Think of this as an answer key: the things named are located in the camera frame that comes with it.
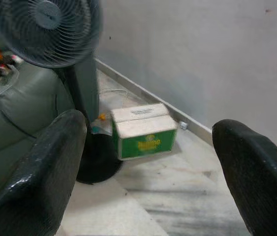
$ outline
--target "cardboard box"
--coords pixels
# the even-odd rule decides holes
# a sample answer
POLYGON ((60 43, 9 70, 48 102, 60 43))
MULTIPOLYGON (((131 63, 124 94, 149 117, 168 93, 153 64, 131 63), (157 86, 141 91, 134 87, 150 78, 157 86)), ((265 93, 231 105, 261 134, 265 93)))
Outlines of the cardboard box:
POLYGON ((111 114, 120 160, 171 151, 178 127, 162 103, 116 109, 111 114))

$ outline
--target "fan pole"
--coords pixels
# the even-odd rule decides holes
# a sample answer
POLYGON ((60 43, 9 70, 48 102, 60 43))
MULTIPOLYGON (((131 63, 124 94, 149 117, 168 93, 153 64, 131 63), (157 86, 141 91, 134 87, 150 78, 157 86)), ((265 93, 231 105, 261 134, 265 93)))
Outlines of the fan pole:
POLYGON ((67 85, 76 110, 84 114, 87 125, 87 137, 77 181, 86 184, 105 181, 121 168, 123 162, 116 155, 111 136, 92 133, 91 121, 84 108, 74 66, 66 67, 61 71, 62 81, 67 85))

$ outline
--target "gray sofa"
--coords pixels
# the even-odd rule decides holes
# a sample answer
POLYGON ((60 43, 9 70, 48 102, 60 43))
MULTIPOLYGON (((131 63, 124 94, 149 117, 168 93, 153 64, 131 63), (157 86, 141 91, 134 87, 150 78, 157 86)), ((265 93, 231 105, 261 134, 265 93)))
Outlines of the gray sofa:
MULTIPOLYGON (((8 50, 1 40, 0 48, 8 50)), ((37 137, 57 115, 74 108, 70 94, 53 70, 24 62, 19 72, 16 84, 0 98, 0 178, 31 148, 31 136, 37 137)), ((98 116, 98 91, 92 54, 80 63, 76 74, 85 109, 93 121, 98 116)))

